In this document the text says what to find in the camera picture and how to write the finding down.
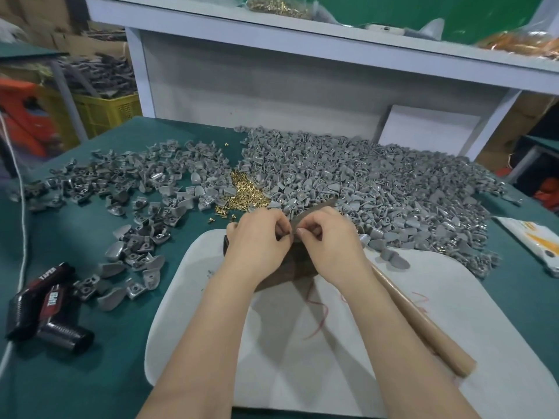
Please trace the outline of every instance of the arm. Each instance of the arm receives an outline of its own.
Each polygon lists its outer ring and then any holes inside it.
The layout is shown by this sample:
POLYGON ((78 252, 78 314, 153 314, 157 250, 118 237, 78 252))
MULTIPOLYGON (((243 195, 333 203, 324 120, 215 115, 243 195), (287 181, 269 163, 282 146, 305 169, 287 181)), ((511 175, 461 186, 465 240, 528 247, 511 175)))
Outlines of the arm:
POLYGON ((353 224, 326 207, 304 218, 297 234, 318 273, 347 300, 388 416, 479 418, 374 277, 353 224))
POLYGON ((258 209, 227 226, 229 248, 139 419, 229 418, 243 325, 256 286, 292 242, 280 210, 258 209), (279 241, 276 233, 284 235, 279 241))

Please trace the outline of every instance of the green backdrop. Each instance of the green backdrop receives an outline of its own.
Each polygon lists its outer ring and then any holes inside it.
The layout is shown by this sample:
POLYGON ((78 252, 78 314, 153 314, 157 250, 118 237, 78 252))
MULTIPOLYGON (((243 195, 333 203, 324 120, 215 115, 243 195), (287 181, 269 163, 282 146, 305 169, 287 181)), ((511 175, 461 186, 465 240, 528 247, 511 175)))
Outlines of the green backdrop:
POLYGON ((318 0, 341 23, 378 23, 420 29, 445 19, 443 39, 473 44, 527 24, 541 0, 318 0))

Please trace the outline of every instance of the clear plastic bag of brass screws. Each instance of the clear plastic bag of brass screws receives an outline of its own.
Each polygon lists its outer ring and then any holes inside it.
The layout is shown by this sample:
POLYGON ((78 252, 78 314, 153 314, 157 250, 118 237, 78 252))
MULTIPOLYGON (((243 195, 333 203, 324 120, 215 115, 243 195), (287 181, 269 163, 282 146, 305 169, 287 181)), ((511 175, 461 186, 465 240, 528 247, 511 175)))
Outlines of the clear plastic bag of brass screws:
POLYGON ((247 0, 245 5, 253 12, 312 20, 311 5, 304 0, 247 0))

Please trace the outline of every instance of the white shelf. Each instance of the white shelf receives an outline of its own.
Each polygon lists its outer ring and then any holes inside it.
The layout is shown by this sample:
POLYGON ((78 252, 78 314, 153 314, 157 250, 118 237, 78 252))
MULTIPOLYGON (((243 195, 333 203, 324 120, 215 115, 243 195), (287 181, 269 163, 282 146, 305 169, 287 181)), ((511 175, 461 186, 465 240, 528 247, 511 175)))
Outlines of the white shelf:
POLYGON ((189 0, 87 0, 93 20, 146 31, 559 95, 559 62, 189 0))

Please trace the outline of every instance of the white board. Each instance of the white board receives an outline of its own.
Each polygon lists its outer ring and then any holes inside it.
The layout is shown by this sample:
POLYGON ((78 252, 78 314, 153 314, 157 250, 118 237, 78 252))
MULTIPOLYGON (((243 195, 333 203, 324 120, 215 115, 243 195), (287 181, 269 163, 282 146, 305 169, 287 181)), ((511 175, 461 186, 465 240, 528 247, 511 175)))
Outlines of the white board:
POLYGON ((471 114, 393 105, 378 142, 457 156, 479 121, 471 114))
MULTIPOLYGON (((221 265, 224 234, 209 231, 192 243, 159 306, 145 352, 152 385, 201 299, 208 271, 221 265)), ((556 417, 559 388, 553 376, 477 279, 441 254, 397 251, 410 262, 409 270, 394 269, 376 252, 366 254, 477 360, 464 380, 441 367, 479 415, 556 417)), ((254 295, 241 339, 234 405, 386 417, 349 307, 322 277, 254 295)))

